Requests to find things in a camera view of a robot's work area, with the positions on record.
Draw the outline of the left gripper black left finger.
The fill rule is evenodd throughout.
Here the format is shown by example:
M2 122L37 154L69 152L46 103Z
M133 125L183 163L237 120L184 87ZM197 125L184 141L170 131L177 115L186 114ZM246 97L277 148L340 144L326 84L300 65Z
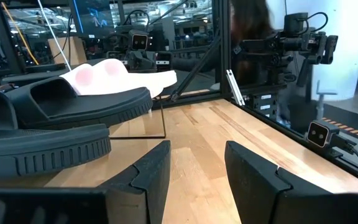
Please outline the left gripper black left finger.
M103 182L108 224L162 224L170 181L170 141L162 141Z

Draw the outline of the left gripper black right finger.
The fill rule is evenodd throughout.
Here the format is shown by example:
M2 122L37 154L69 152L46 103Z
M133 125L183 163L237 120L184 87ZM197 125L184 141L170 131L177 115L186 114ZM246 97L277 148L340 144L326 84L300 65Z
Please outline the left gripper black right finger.
M226 172L242 224L313 224L316 198L330 192L235 141L227 141Z

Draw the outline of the pink slide sandal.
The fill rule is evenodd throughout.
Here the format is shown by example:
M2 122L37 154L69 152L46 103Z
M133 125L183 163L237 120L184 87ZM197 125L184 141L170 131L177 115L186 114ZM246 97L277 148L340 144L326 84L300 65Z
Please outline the pink slide sandal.
M122 84L165 88L177 82L177 74L174 70L155 73L130 73L124 64L115 58L105 59L94 65L94 68L105 72L108 79Z
M139 86L112 81L107 78L105 72L88 64L80 65L60 77L64 78L79 95L107 95L146 87L154 98L163 91L162 87L157 86Z

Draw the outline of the black slide sandal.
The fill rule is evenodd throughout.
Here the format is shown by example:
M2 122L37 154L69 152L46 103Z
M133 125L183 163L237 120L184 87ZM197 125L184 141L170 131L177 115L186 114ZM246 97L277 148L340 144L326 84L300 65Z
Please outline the black slide sandal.
M27 129L68 129L115 124L146 114L153 106L150 92L140 87L106 95L78 95L61 77L34 82L6 93L19 124Z
M0 177L57 172L110 152L102 124L59 131L19 128L13 104L0 92Z

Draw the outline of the computer monitor with blue screen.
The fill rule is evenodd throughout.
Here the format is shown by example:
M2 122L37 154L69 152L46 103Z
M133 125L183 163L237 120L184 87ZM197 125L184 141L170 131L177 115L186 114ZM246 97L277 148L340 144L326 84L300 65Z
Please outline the computer monitor with blue screen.
M76 34L103 39L114 32L109 0L68 0Z

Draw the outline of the brown cardboard box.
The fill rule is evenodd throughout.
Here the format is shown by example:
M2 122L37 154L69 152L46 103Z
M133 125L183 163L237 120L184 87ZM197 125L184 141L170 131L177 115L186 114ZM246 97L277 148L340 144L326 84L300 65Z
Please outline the brown cardboard box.
M83 41L79 37L70 37L67 40L65 47L63 47L65 39L65 37L59 37L57 40L65 54L65 57L70 61L70 65L81 65L82 63L86 63L87 59L85 48L83 47ZM52 61L54 63L65 63L54 39L48 39L48 44L53 57L59 54L53 58Z

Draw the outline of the black labelled control box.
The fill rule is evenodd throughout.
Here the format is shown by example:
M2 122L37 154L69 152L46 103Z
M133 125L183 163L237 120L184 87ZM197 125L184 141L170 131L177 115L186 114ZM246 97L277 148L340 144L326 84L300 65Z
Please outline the black labelled control box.
M278 116L278 93L262 92L248 96L248 106L266 117L276 121Z

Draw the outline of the orange black striped strip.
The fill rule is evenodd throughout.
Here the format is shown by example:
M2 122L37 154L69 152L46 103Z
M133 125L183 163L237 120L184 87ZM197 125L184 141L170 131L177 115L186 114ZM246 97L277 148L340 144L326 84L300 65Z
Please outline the orange black striped strip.
M323 117L322 120L337 126L339 129L343 130L347 134L350 134L350 135L353 135L355 137L358 137L358 129L357 128L352 128L350 126L347 126L345 124L342 124L340 122L337 122L337 121L334 121L334 120L331 120L331 119L328 119L328 118L325 118L325 117Z

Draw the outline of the person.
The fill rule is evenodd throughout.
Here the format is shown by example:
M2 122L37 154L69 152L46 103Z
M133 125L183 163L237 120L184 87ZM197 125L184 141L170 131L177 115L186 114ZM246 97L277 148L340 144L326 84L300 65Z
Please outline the person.
M264 39L273 33L266 0L231 0L231 47L242 40ZM265 82L267 71L259 63L241 59L231 53L231 68L237 84L255 85Z

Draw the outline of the black aluminium table frame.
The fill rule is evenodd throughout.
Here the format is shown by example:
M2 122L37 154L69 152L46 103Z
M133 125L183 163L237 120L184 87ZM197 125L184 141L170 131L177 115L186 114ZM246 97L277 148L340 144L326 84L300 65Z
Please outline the black aluminium table frame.
M214 33L216 37L214 38L212 44L208 47L204 57L201 59L201 62L196 65L196 67L190 72L187 78L180 84L180 86L173 90L166 98L161 100L155 100L155 104L152 107L154 110L159 106L164 106L166 108L172 108L175 106L190 105L193 103L201 103L205 101L212 101L224 98L227 101L230 94L227 87L227 81L223 81L223 86L219 90L214 90L204 93L192 93L190 95L183 95L183 91L187 88L188 84L192 81L195 74L198 73L201 67L204 66L208 60L218 51L221 55L219 57L220 63L218 64L218 74L221 78L224 77L224 70L231 67L231 56L230 56L230 36L225 33L227 29L226 25L229 24L229 2L228 0L213 0L217 3L213 6L213 16L214 16ZM265 123L269 126L270 129L275 129L281 135L285 135L290 138L292 141L295 141L298 145L303 146L306 150L315 153L316 155L326 159L327 161L333 163L335 166L338 166L340 169L350 173L354 177L358 178L358 165L349 159L346 159L343 154L340 152L331 149L319 149L316 146L312 146L311 143L307 142L304 137L300 134L287 129L283 125L268 119L260 113L247 109L245 107L239 107L242 111L246 112L249 115L252 115L254 118Z

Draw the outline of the silver aluminium bracket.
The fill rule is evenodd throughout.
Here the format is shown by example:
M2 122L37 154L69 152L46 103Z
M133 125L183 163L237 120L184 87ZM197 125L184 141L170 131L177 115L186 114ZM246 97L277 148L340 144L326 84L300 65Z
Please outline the silver aluminium bracket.
M231 69L226 70L226 77L231 87L232 94L234 96L236 103L239 106L244 106L245 105L244 98L242 97L241 91L237 85L236 79Z

